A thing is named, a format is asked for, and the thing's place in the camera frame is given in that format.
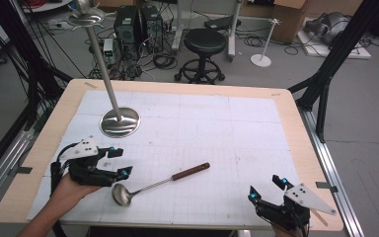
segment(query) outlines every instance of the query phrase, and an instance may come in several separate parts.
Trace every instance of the cardboard box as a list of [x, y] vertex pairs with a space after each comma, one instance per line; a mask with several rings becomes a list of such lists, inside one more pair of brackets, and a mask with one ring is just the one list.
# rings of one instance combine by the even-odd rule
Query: cardboard box
[[248, 0], [243, 0], [239, 16], [270, 18], [272, 11], [273, 6], [253, 5], [248, 4]]
[[309, 0], [307, 16], [318, 18], [322, 13], [340, 12], [347, 16], [353, 16], [356, 9], [361, 5], [362, 0]]
[[138, 0], [94, 0], [94, 5], [100, 3], [99, 8], [105, 12], [114, 12], [122, 5], [136, 5]]
[[281, 23], [275, 25], [272, 33], [274, 40], [292, 42], [297, 36], [306, 17], [308, 0], [275, 0], [272, 18]]

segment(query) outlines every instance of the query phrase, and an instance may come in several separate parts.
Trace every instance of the metal ladle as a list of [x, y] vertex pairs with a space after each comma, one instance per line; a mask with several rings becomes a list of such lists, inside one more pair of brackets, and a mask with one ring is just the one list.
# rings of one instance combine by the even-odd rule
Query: metal ladle
[[193, 168], [190, 168], [188, 170], [185, 170], [185, 171], [182, 171], [178, 174], [175, 174], [173, 175], [171, 178], [167, 179], [167, 180], [164, 180], [164, 181], [161, 181], [159, 183], [156, 183], [154, 185], [151, 185], [151, 186], [148, 186], [146, 188], [143, 188], [141, 190], [138, 190], [136, 192], [133, 192], [133, 193], [130, 193], [124, 185], [122, 184], [116, 184], [114, 187], [113, 187], [113, 199], [115, 200], [115, 202], [119, 205], [124, 205], [124, 206], [129, 206], [131, 204], [131, 199], [137, 195], [138, 193], [140, 192], [143, 192], [145, 190], [148, 190], [148, 189], [151, 189], [153, 187], [156, 187], [156, 186], [159, 186], [159, 185], [162, 185], [164, 183], [167, 183], [169, 181], [176, 181], [176, 180], [179, 180], [183, 177], [186, 177], [186, 176], [189, 176], [189, 175], [192, 175], [192, 174], [195, 174], [199, 171], [202, 171], [202, 170], [206, 170], [210, 167], [210, 164], [207, 162], [207, 163], [204, 163], [202, 165], [199, 165], [199, 166], [195, 166]]

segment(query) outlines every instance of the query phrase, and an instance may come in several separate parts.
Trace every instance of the robotic hand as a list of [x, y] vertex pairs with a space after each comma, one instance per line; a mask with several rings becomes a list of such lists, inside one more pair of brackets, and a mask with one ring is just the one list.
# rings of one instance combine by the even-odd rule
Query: robotic hand
[[128, 179], [132, 167], [125, 167], [116, 172], [104, 171], [97, 168], [100, 159], [107, 155], [114, 158], [122, 155], [122, 149], [99, 148], [92, 137], [73, 143], [63, 148], [57, 160], [51, 163], [51, 191], [53, 192], [69, 167], [70, 177], [79, 185], [110, 187], [113, 183]]
[[262, 200], [261, 195], [251, 186], [248, 199], [255, 206], [257, 215], [286, 231], [300, 229], [303, 236], [307, 236], [304, 226], [309, 225], [310, 209], [336, 215], [337, 211], [331, 208], [321, 198], [315, 195], [305, 185], [293, 186], [287, 179], [279, 179], [273, 175], [272, 181], [284, 193], [284, 203], [275, 205]]
[[[279, 179], [276, 175], [272, 176], [272, 181], [282, 190], [287, 188], [289, 191], [294, 187], [285, 178]], [[255, 206], [255, 210], [259, 217], [269, 220], [272, 224], [275, 224], [286, 231], [300, 228], [303, 232], [303, 236], [306, 236], [304, 226], [309, 224], [309, 208], [299, 205], [287, 196], [284, 196], [284, 204], [272, 204], [262, 200], [262, 196], [252, 186], [248, 199]]]

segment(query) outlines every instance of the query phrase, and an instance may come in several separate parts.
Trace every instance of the metal pole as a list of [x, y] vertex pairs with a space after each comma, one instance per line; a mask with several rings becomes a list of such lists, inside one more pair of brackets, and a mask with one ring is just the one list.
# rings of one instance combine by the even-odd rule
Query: metal pole
[[263, 60], [263, 57], [264, 57], [266, 49], [267, 49], [267, 45], [269, 44], [270, 36], [272, 36], [272, 32], [273, 32], [273, 29], [275, 28], [275, 24], [278, 24], [278, 20], [277, 19], [273, 19], [273, 20], [269, 19], [269, 21], [272, 24], [272, 27], [270, 27], [269, 35], [268, 35], [268, 38], [266, 40], [266, 44], [265, 44], [265, 48], [264, 48], [264, 52], [263, 52], [263, 55], [261, 55], [261, 59], [260, 60]]
[[233, 60], [233, 57], [236, 55], [236, 46], [235, 46], [235, 35], [236, 35], [236, 26], [238, 23], [239, 11], [241, 9], [242, 0], [236, 0], [235, 10], [233, 12], [232, 19], [232, 28], [229, 33], [229, 45], [228, 45], [228, 54], [230, 60]]
[[101, 53], [100, 46], [98, 45], [97, 37], [93, 27], [87, 27], [86, 32], [88, 33], [89, 40], [91, 41], [92, 50], [94, 51], [95, 57], [97, 58], [98, 65], [100, 66], [101, 74], [103, 75], [104, 84], [106, 84], [107, 92], [109, 93], [110, 101], [113, 105], [113, 110], [117, 121], [122, 119], [119, 112], [118, 104], [116, 102], [113, 85], [111, 84], [109, 73], [106, 68], [106, 63]]
[[177, 3], [178, 3], [178, 6], [177, 6], [178, 19], [177, 19], [177, 30], [175, 31], [175, 38], [174, 38], [174, 41], [172, 42], [173, 52], [177, 52], [178, 48], [180, 48], [181, 37], [183, 36], [183, 24], [182, 24], [183, 2], [182, 0], [178, 0]]

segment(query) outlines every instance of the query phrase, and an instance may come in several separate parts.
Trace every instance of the floor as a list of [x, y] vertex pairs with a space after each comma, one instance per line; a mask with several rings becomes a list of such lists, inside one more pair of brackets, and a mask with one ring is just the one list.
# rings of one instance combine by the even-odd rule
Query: floor
[[[39, 15], [39, 18], [46, 22], [49, 19], [61, 19], [66, 14], [65, 10], [58, 10]], [[188, 15], [192, 18], [190, 22], [184, 21], [186, 27], [201, 26], [206, 20], [196, 13]], [[110, 26], [112, 23], [113, 19], [107, 19], [105, 25]], [[247, 18], [242, 19], [240, 29], [256, 30], [264, 26], [264, 20]], [[267, 35], [267, 31], [256, 33]], [[82, 78], [57, 45], [48, 36], [45, 38], [56, 66], [73, 77]], [[88, 75], [93, 68], [93, 57], [89, 46], [85, 44], [85, 31], [56, 31], [54, 38], [82, 73]], [[289, 88], [312, 76], [325, 60], [322, 57], [306, 56], [300, 47], [295, 55], [291, 55], [286, 51], [294, 52], [294, 48], [271, 43], [266, 51], [271, 66], [261, 68], [255, 66], [250, 57], [262, 53], [263, 49], [247, 46], [242, 39], [237, 39], [233, 61], [228, 60], [226, 51], [214, 56], [213, 60], [226, 75], [226, 79], [217, 82], [217, 86]], [[379, 46], [370, 45], [366, 49], [371, 59], [348, 59], [331, 84], [325, 137], [364, 235], [379, 236]], [[135, 80], [177, 83], [174, 75], [189, 57], [195, 56], [181, 45], [176, 56], [177, 67], [151, 70]], [[149, 64], [143, 69], [152, 67], [153, 64]], [[294, 95], [295, 98], [300, 96], [301, 92]], [[0, 64], [0, 139], [25, 105], [26, 96], [12, 64]], [[11, 177], [8, 177], [0, 189], [0, 198], [10, 183]], [[0, 224], [0, 236], [14, 236], [22, 227], [19, 224]], [[66, 229], [68, 236], [84, 236], [86, 232], [84, 227], [67, 226]], [[253, 231], [252, 236], [273, 235], [270, 232]], [[312, 232], [311, 236], [347, 236], [347, 233]]]

